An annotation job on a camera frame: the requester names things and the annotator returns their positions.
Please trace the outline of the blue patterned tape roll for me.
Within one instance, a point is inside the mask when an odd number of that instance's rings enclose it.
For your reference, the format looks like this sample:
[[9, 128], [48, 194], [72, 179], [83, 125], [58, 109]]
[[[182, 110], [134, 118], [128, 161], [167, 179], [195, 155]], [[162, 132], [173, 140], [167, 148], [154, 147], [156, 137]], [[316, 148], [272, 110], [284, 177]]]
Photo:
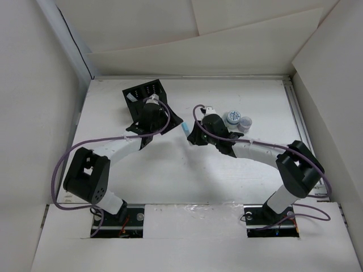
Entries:
[[241, 113], [237, 110], [230, 110], [223, 115], [223, 121], [230, 130], [236, 129], [242, 118]]

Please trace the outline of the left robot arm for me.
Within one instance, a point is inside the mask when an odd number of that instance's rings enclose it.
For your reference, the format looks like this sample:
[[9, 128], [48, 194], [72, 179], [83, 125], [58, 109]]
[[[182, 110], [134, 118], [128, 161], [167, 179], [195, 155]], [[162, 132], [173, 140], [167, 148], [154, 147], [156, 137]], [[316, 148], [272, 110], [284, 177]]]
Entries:
[[147, 102], [139, 117], [125, 129], [122, 139], [107, 141], [94, 149], [76, 150], [64, 178], [63, 188], [107, 213], [113, 224], [127, 217], [127, 203], [108, 188], [110, 169], [126, 156], [146, 147], [156, 134], [165, 134], [183, 122], [170, 107]]

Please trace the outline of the orange grey highlighter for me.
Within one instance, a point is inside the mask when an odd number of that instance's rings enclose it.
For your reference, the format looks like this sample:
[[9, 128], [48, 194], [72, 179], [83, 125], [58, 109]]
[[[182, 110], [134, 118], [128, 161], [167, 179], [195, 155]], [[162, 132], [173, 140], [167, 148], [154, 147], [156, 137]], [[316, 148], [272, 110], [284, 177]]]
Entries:
[[128, 93], [127, 96], [128, 100], [130, 100], [131, 102], [136, 102], [137, 98], [134, 97], [131, 93]]

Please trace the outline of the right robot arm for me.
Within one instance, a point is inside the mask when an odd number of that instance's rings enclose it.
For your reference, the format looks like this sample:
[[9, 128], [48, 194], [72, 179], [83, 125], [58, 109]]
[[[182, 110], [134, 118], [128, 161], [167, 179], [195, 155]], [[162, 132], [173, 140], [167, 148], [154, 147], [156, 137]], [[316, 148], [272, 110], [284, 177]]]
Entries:
[[224, 155], [250, 159], [278, 170], [282, 185], [264, 202], [260, 212], [268, 223], [276, 223], [292, 204], [308, 197], [325, 174], [303, 142], [294, 141], [287, 146], [255, 142], [243, 133], [230, 131], [215, 113], [196, 120], [187, 140], [196, 146], [213, 145]]

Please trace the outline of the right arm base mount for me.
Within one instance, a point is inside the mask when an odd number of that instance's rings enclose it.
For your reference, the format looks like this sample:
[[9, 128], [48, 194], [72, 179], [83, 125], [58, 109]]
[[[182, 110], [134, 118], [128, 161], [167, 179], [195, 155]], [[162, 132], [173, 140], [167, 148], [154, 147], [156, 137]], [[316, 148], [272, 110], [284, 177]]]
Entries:
[[298, 238], [299, 232], [294, 218], [286, 219], [278, 224], [293, 212], [293, 208], [289, 206], [282, 214], [269, 216], [264, 214], [263, 205], [244, 205], [240, 221], [246, 224], [248, 238]]

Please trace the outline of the blue highlighter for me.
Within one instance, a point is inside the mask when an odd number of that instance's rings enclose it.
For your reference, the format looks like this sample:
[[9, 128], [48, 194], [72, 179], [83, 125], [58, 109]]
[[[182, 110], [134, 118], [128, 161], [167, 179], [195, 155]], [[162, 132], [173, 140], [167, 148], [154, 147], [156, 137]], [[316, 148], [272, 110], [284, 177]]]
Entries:
[[188, 137], [191, 132], [190, 132], [190, 129], [189, 129], [187, 123], [186, 122], [183, 122], [181, 124], [181, 128], [183, 129], [185, 136]]

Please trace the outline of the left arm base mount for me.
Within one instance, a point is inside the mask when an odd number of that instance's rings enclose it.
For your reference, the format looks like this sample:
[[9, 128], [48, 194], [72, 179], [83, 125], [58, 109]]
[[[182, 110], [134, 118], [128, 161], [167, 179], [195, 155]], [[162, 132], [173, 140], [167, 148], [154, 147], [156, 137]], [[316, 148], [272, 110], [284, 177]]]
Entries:
[[90, 236], [95, 239], [141, 239], [143, 238], [143, 223], [145, 218], [144, 205], [130, 205], [126, 216], [119, 221], [115, 215], [104, 212], [101, 223], [101, 214], [98, 210], [90, 210], [93, 215]]

